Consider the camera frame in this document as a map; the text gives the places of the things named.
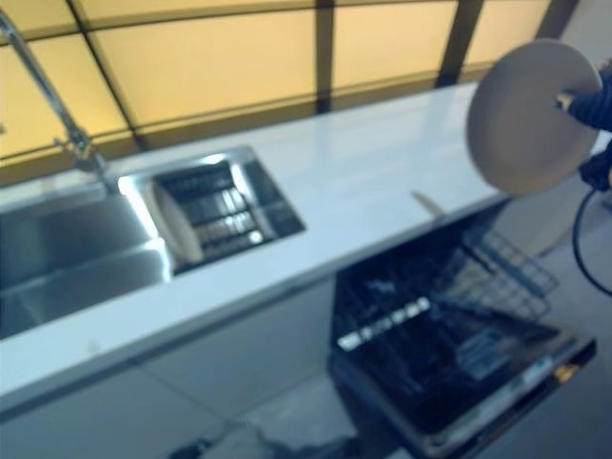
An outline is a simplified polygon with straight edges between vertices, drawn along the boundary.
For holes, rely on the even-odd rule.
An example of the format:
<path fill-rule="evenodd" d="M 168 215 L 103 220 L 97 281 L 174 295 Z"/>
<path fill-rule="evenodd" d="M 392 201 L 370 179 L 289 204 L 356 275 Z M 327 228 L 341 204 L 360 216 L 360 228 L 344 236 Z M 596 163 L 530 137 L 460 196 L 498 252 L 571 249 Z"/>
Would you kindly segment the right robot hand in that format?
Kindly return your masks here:
<path fill-rule="evenodd" d="M 611 59 L 598 65 L 602 87 L 594 92 L 566 90 L 556 95 L 556 108 L 589 127 L 611 131 Z"/>

